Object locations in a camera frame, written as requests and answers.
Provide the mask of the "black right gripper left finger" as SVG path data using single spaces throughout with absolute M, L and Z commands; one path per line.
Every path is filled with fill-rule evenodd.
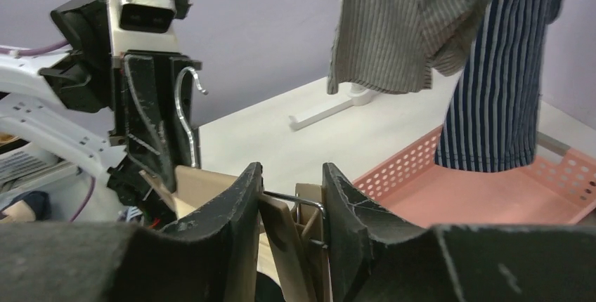
M 2 301 L 253 301 L 262 166 L 156 231 L 133 223 L 7 223 Z

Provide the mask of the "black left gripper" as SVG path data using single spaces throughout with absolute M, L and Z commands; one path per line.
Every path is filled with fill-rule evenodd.
M 174 3 L 174 20 L 184 19 L 191 7 L 190 0 L 174 0 Z M 180 50 L 178 53 L 127 51 L 120 57 L 113 57 L 108 0 L 71 0 L 52 10 L 50 16 L 72 48 L 65 59 L 50 68 L 41 69 L 40 75 L 69 110 L 97 112 L 107 107 L 118 113 L 125 108 L 128 157 L 145 172 L 160 180 L 167 191 L 175 191 L 173 161 L 178 165 L 191 166 L 192 159 L 188 134 L 180 122 L 176 101 L 167 91 L 172 87 L 173 92 L 177 90 L 176 81 L 183 68 L 200 68 L 201 63 L 182 55 Z M 157 62 L 171 63 L 171 68 L 157 69 L 156 85 L 153 57 L 126 54 L 128 52 L 158 54 Z M 166 76 L 168 72 L 171 72 L 171 77 Z M 193 134 L 194 167 L 199 169 L 200 138 L 198 128 L 192 123 L 193 96 L 196 93 L 198 90 L 194 77 L 191 72 L 186 72 L 181 80 L 179 103 Z M 164 100 L 166 105 L 174 102 L 171 152 L 158 99 Z

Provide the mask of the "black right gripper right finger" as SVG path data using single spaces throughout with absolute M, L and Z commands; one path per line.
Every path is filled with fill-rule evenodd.
M 322 170 L 334 301 L 595 300 L 593 227 L 421 228 Z

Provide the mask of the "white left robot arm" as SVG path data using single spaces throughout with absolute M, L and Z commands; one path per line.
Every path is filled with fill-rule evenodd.
M 200 62 L 173 23 L 190 0 L 71 0 L 51 11 L 70 50 L 2 55 L 1 131 L 72 162 L 149 223 L 175 220 L 177 166 L 198 166 L 190 127 Z

